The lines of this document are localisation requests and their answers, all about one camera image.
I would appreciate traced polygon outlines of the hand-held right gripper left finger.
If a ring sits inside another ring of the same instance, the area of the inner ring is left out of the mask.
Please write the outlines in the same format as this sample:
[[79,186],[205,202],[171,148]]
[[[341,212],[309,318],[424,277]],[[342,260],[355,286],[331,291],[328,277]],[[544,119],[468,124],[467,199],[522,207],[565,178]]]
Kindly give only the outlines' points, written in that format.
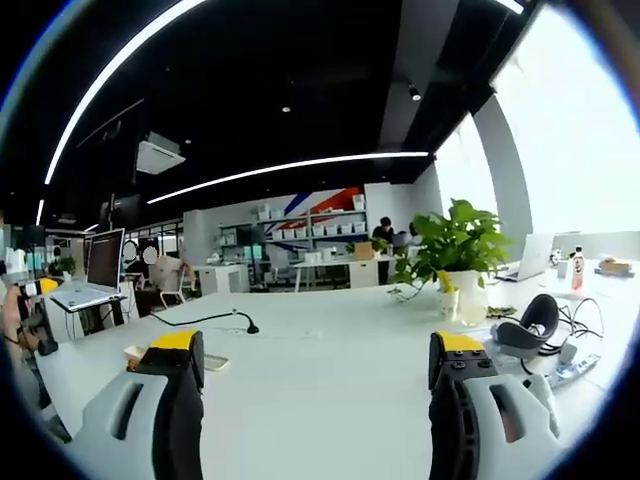
[[158,337],[86,405],[73,460],[93,479],[201,479],[204,382],[200,331]]

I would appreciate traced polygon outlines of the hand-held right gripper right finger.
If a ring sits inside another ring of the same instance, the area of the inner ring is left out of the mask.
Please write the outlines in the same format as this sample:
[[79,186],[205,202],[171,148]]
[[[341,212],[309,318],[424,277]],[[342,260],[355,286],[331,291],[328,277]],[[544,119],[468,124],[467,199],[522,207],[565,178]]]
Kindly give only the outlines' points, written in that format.
[[430,337],[431,479],[534,479],[561,453],[555,400],[539,374],[501,374],[482,343]]

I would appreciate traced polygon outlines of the person's left hand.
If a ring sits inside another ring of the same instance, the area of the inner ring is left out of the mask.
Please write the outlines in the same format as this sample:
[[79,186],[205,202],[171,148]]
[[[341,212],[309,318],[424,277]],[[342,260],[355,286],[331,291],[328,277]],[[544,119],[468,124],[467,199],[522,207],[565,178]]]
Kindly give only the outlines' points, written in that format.
[[21,339],[22,330],[19,302],[21,294],[17,286],[12,286],[7,290],[2,309],[1,330],[6,340],[10,343],[24,347]]

